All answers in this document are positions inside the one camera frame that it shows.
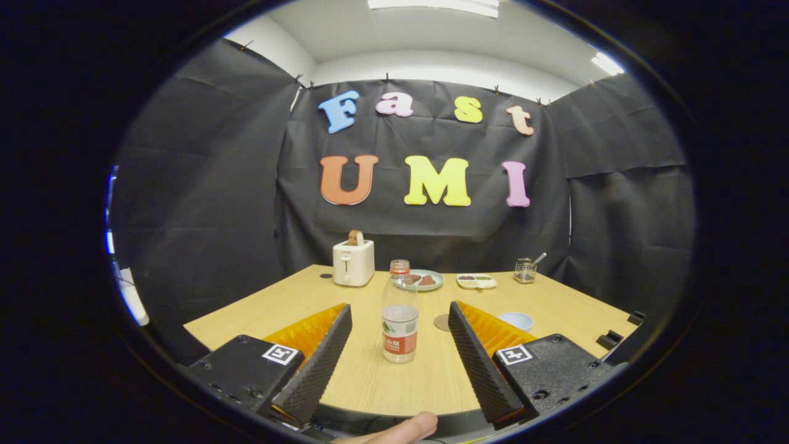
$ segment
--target yellow letter m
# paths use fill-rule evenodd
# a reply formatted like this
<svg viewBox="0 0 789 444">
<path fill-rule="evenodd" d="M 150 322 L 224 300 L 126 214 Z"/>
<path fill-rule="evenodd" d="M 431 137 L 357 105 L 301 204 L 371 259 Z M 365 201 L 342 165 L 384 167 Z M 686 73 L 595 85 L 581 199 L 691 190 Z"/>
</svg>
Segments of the yellow letter m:
<svg viewBox="0 0 789 444">
<path fill-rule="evenodd" d="M 406 204 L 424 205 L 428 201 L 422 194 L 422 187 L 424 187 L 434 204 L 439 203 L 444 190 L 447 190 L 447 196 L 443 199 L 444 204 L 449 206 L 471 205 L 471 198 L 466 193 L 468 161 L 458 158 L 449 159 L 440 174 L 436 172 L 430 160 L 425 156 L 408 156 L 406 164 L 411 167 L 411 185 L 408 195 L 403 199 Z"/>
</svg>

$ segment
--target foam letter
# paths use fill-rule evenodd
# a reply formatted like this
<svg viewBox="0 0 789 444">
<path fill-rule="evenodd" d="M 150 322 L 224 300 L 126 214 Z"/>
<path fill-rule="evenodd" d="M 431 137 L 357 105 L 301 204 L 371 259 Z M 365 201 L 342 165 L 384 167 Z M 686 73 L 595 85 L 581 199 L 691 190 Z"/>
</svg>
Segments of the foam letter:
<svg viewBox="0 0 789 444">
<path fill-rule="evenodd" d="M 408 117 L 413 114 L 411 109 L 413 98 L 404 92 L 387 92 L 381 96 L 381 99 L 383 100 L 376 105 L 376 111 L 381 114 L 396 114 L 400 117 Z"/>
<path fill-rule="evenodd" d="M 359 179 L 356 190 L 345 191 L 340 187 L 342 165 L 348 163 L 345 156 L 328 156 L 320 160 L 323 176 L 320 179 L 320 193 L 323 198 L 335 205 L 356 205 L 370 195 L 372 189 L 372 166 L 378 163 L 376 156 L 356 156 L 359 165 Z"/>
<path fill-rule="evenodd" d="M 523 111 L 523 108 L 521 107 L 509 107 L 507 108 L 507 112 L 512 114 L 512 123 L 515 125 L 515 129 L 518 130 L 520 134 L 525 136 L 531 136 L 534 134 L 534 128 L 529 126 L 529 124 L 526 122 L 532 118 L 528 112 Z"/>
<path fill-rule="evenodd" d="M 326 117 L 329 118 L 329 134 L 353 125 L 353 117 L 348 117 L 346 113 L 356 114 L 356 104 L 353 101 L 358 98 L 359 93 L 350 90 L 318 105 L 318 108 L 326 111 Z"/>
<path fill-rule="evenodd" d="M 425 156 L 408 156 L 406 163 L 411 167 L 411 185 L 405 197 L 408 205 L 424 205 L 428 199 L 422 194 L 422 186 L 428 191 L 430 200 L 438 204 L 444 190 L 447 196 L 444 203 L 449 206 L 471 205 L 471 198 L 466 194 L 466 168 L 469 162 L 452 158 L 444 164 L 441 174 Z"/>
<path fill-rule="evenodd" d="M 473 97 L 460 96 L 454 100 L 454 116 L 461 122 L 479 123 L 482 122 L 482 104 Z"/>
<path fill-rule="evenodd" d="M 523 182 L 523 171 L 526 166 L 520 162 L 504 162 L 501 165 L 507 170 L 507 177 L 510 179 L 510 196 L 507 198 L 507 205 L 531 205 L 532 202 L 526 197 L 526 185 Z"/>
</svg>

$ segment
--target spoon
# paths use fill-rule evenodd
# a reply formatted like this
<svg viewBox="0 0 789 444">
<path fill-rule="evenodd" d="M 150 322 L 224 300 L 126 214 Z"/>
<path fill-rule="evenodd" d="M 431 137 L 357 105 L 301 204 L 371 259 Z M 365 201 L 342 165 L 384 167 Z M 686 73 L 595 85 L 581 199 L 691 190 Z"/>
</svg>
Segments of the spoon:
<svg viewBox="0 0 789 444">
<path fill-rule="evenodd" d="M 539 261 L 542 261 L 543 259 L 545 259 L 545 256 L 548 256 L 548 253 L 541 254 L 540 257 L 538 257 L 536 261 L 532 262 L 532 264 L 537 265 L 537 263 Z"/>
</svg>

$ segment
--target water bottle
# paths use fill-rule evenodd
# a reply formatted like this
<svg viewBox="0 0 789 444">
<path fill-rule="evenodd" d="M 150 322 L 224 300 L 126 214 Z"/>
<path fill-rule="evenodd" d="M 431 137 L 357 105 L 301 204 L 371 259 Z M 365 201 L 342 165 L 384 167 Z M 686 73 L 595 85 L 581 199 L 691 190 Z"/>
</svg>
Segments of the water bottle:
<svg viewBox="0 0 789 444">
<path fill-rule="evenodd" d="M 393 363 L 407 363 L 417 354 L 417 289 L 410 278 L 408 261 L 398 259 L 389 266 L 389 281 L 383 290 L 383 356 Z"/>
</svg>

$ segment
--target white wall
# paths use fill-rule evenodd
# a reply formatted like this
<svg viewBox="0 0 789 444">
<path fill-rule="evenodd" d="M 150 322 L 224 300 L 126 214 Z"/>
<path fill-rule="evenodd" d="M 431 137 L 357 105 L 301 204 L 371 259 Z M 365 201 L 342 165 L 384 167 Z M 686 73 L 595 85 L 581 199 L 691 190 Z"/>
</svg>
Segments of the white wall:
<svg viewBox="0 0 789 444">
<path fill-rule="evenodd" d="M 268 58 L 300 82 L 309 85 L 383 79 L 434 80 L 474 85 L 537 100 L 556 100 L 578 88 L 567 80 L 516 62 L 485 55 L 446 51 L 387 51 L 337 58 L 317 64 L 291 34 L 271 18 L 261 16 L 226 36 Z"/>
<path fill-rule="evenodd" d="M 315 85 L 339 81 L 383 79 L 447 81 L 493 89 L 543 103 L 556 100 L 579 85 L 516 62 L 484 55 L 443 51 L 388 51 L 337 58 L 312 73 Z"/>
<path fill-rule="evenodd" d="M 248 21 L 225 38 L 241 45 L 254 40 L 247 48 L 271 60 L 293 77 L 301 74 L 299 81 L 303 85 L 309 85 L 312 72 L 318 65 L 288 31 L 266 16 Z"/>
</svg>

